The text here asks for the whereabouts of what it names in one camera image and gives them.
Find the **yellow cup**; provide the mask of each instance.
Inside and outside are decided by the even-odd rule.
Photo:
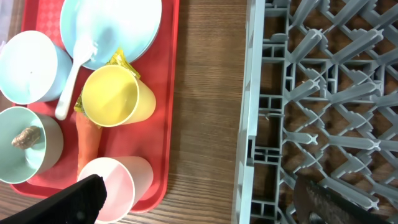
[[[87,117],[103,127],[143,121],[156,107],[152,90],[119,65],[95,70],[83,87],[81,101]]]

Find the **light blue cup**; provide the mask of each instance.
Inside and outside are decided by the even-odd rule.
[[[72,61],[41,32],[14,36],[0,54],[0,90],[13,103],[52,101],[61,95]]]
[[[40,128],[40,139],[28,149],[11,142],[25,128]],[[58,123],[49,116],[15,106],[0,113],[0,180],[18,184],[48,170],[58,161],[63,149],[63,135]]]

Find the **spoon handle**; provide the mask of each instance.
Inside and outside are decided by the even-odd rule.
[[[70,102],[72,100],[73,89],[75,87],[77,73],[79,72],[80,67],[80,63],[75,63],[75,61],[73,61],[72,69],[70,70],[67,83],[65,84],[65,88],[61,93],[57,108],[55,109],[55,117],[60,121],[63,121],[68,115]]]

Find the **black object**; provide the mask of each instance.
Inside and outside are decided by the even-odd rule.
[[[293,203],[300,224],[389,224],[302,175],[294,186]]]
[[[105,199],[104,180],[91,175],[0,224],[93,224]]]

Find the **ginger root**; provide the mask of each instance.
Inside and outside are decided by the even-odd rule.
[[[17,137],[15,137],[11,144],[20,149],[28,149],[32,147],[40,139],[40,128],[30,126],[25,128]]]

